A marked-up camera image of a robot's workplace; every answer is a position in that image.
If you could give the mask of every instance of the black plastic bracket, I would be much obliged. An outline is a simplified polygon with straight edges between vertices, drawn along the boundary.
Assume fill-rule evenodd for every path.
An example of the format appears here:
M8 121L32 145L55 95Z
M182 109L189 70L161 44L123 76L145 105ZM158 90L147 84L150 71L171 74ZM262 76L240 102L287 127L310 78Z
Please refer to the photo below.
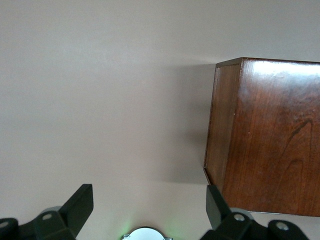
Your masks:
M200 240L309 240L292 222L272 220L264 227L241 212L232 212L215 185L207 186L206 212L212 230Z
M0 240L75 240L94 209L93 188L83 184L59 211L46 211L18 225L15 218L0 219Z

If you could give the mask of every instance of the wooden cabinet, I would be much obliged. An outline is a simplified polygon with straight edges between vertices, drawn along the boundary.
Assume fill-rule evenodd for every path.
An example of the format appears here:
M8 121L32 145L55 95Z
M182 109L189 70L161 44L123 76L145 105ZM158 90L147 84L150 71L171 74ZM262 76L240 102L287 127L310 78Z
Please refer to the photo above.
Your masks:
M320 216L320 63L218 63L204 171L231 207Z

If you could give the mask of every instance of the white wall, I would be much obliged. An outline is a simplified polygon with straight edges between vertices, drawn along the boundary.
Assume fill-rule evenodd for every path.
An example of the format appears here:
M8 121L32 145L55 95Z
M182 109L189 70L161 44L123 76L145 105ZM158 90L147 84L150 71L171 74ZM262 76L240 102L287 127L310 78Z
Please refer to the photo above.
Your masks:
M142 225L199 239L214 64L320 62L319 12L318 0L1 0L0 218L26 223L92 183L79 240Z

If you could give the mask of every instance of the wooden box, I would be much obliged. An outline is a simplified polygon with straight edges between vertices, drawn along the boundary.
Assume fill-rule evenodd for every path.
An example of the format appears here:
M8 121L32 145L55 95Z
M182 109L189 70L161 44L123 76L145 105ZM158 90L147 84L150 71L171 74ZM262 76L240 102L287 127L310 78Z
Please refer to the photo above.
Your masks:
M218 63L204 171L230 207L320 216L320 63Z

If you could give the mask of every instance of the metal bolt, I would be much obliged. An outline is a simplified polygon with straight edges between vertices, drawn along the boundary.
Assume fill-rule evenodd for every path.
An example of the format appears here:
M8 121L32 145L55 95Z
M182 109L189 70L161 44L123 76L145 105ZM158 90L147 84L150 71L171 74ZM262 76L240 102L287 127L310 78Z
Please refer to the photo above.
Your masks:
M284 230L284 231L288 231L289 230L289 227L287 226L287 224L285 224L285 223L283 223L281 221L278 221L275 225L280 230Z
M0 223L0 229L3 229L5 228L6 226L8 226L9 223L7 221L3 222L3 223Z
M243 222L245 220L245 217L239 213L235 214L233 217L235 220L240 221L240 222Z
M51 213L48 213L48 214L46 214L46 215L44 215L43 217L42 217L42 220L48 220L48 219L50 219L52 217L52 214Z

